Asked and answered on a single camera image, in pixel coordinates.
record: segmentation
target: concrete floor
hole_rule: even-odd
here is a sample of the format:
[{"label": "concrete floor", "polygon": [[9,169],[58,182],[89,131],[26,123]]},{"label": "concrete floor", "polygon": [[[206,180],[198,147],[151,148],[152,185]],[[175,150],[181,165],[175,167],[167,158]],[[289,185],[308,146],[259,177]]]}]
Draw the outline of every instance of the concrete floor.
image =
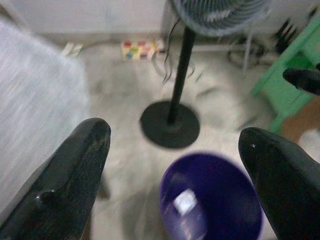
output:
[{"label": "concrete floor", "polygon": [[[179,52],[174,47],[172,52]],[[266,70],[256,67],[245,75],[227,62],[225,53],[194,53],[194,74],[186,81],[182,102],[201,121],[197,141],[182,150],[149,142],[139,119],[154,101],[168,99],[173,81],[163,85],[151,61],[123,62],[118,44],[84,49],[91,115],[111,126],[111,146],[103,173],[110,198],[97,197],[93,210],[93,239],[164,240],[158,207],[161,178],[177,158],[195,151],[223,155],[245,172],[238,153],[240,130],[267,128],[273,112],[250,90]],[[262,240],[275,239],[265,219]]]}]

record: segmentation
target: green stool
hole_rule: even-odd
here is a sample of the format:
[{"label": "green stool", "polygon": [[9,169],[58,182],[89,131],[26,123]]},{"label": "green stool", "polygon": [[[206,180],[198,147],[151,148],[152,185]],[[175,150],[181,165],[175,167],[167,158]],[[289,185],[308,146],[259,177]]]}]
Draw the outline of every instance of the green stool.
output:
[{"label": "green stool", "polygon": [[283,79],[288,68],[312,69],[320,63],[320,17],[316,18],[261,77],[251,91],[265,96],[277,113],[269,130],[280,133],[283,121],[294,116],[314,96],[301,92]]}]

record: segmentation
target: purple bucket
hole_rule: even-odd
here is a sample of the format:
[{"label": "purple bucket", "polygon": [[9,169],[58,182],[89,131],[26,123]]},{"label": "purple bucket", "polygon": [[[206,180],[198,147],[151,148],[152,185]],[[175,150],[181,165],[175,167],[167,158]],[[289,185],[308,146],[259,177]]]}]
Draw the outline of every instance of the purple bucket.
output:
[{"label": "purple bucket", "polygon": [[248,178],[209,153],[189,154],[171,164],[160,185],[160,212],[172,240],[256,240],[263,222]]}]

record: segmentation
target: black round base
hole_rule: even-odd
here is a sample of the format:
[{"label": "black round base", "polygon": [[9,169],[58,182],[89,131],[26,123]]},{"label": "black round base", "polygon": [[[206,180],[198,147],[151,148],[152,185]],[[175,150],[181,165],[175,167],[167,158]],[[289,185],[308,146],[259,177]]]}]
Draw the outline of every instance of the black round base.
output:
[{"label": "black round base", "polygon": [[199,136],[198,118],[189,108],[180,104],[175,123],[168,124],[169,109],[170,101],[161,101],[144,110],[140,119],[144,135],[155,144],[169,149],[191,145]]}]

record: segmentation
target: gray floor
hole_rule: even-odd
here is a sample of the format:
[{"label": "gray floor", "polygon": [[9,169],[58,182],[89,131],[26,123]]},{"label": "gray floor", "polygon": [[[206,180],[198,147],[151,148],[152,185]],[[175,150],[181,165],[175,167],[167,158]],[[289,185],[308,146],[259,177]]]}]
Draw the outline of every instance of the gray floor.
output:
[{"label": "gray floor", "polygon": [[[154,101],[171,96],[173,82],[163,85],[151,61],[123,62],[118,44],[85,49],[79,58],[86,66],[91,115],[111,126],[111,147],[104,169],[110,198],[96,199],[93,239],[166,239],[158,211],[158,189],[168,166],[195,151],[215,152],[245,171],[238,153],[240,130],[267,128],[273,112],[250,90],[266,70],[256,67],[244,74],[228,63],[225,53],[194,53],[194,74],[186,81],[182,102],[199,115],[198,140],[182,150],[168,150],[149,142],[140,131],[139,118]],[[274,238],[265,221],[262,240]]]}]

